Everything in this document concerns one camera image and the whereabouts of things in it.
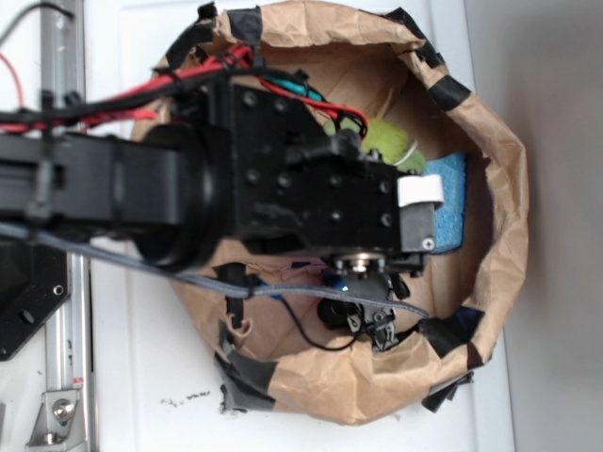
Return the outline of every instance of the green ball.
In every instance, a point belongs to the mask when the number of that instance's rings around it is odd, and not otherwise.
[[[341,122],[341,127],[355,130],[356,132],[359,130],[358,125],[347,118]],[[334,122],[327,121],[324,125],[324,131],[329,136],[334,135]],[[377,118],[368,120],[368,134],[362,143],[362,147],[366,153],[372,149],[378,150],[383,156],[384,163],[393,165],[399,162],[406,155],[412,144],[413,139],[404,129],[398,127],[396,124]],[[397,169],[400,172],[414,171],[420,174],[425,171],[426,165],[425,155],[419,149],[415,149],[406,161],[397,166]]]

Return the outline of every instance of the paper bag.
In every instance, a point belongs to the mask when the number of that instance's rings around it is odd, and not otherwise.
[[[411,332],[386,352],[373,351],[368,338],[339,352],[312,347],[283,305],[271,298],[245,300],[243,321],[233,328],[224,296],[174,286],[215,354],[227,407],[305,412],[359,425],[486,363],[526,273],[528,178],[517,137],[450,76],[443,58],[402,9],[383,17],[292,1],[216,17],[211,6],[199,12],[199,20],[185,30],[163,64],[192,66],[198,63],[197,47],[213,54],[244,40],[257,46],[270,66],[306,71],[331,102],[399,124],[418,140],[428,159],[464,152],[468,162],[464,245],[432,256],[422,278],[405,278],[412,292],[407,301],[433,319],[417,325],[414,315],[400,311],[397,331]],[[169,115],[163,112],[166,121]],[[134,136],[143,137],[153,125],[138,123]],[[267,283],[323,284],[323,265],[312,258],[254,256],[225,240],[203,274],[216,276],[215,267],[241,263]],[[300,260],[312,264],[291,265]],[[316,342],[337,347],[350,340],[349,334],[325,328],[317,315],[318,299],[287,299]],[[458,334],[454,339],[450,325],[475,312],[480,315],[474,331],[464,340],[457,340]]]

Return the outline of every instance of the black metal bracket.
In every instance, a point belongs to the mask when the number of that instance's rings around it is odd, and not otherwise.
[[[0,362],[10,360],[70,295],[64,252],[0,241]]]

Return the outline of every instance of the gray cable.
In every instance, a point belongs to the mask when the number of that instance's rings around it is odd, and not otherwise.
[[[231,297],[234,299],[249,299],[260,296],[272,297],[284,294],[306,295],[322,299],[336,299],[347,303],[362,303],[380,308],[404,309],[423,318],[430,317],[427,311],[417,308],[416,306],[404,301],[375,299],[373,297],[355,295],[350,292],[343,292],[329,287],[317,287],[303,284],[279,284],[260,287],[242,287],[239,285],[230,284],[228,282],[216,281],[205,276],[184,273],[170,273],[169,271],[162,270],[161,268],[157,268],[156,266],[152,266],[138,259],[111,251],[101,250],[89,245],[88,243],[72,242],[44,231],[33,232],[29,227],[21,224],[0,222],[0,235],[30,241],[36,244],[45,245],[47,247],[64,250],[66,252],[72,252],[74,254],[80,254],[91,259],[99,259],[111,264],[125,266],[157,276],[170,278],[181,283],[189,283],[204,289],[219,292],[225,297]]]

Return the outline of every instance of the blue foam block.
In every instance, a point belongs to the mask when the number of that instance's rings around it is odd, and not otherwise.
[[[435,211],[435,250],[443,254],[459,249],[464,237],[464,206],[467,188],[467,161],[464,153],[427,162],[423,173],[439,174],[444,186],[444,204]]]

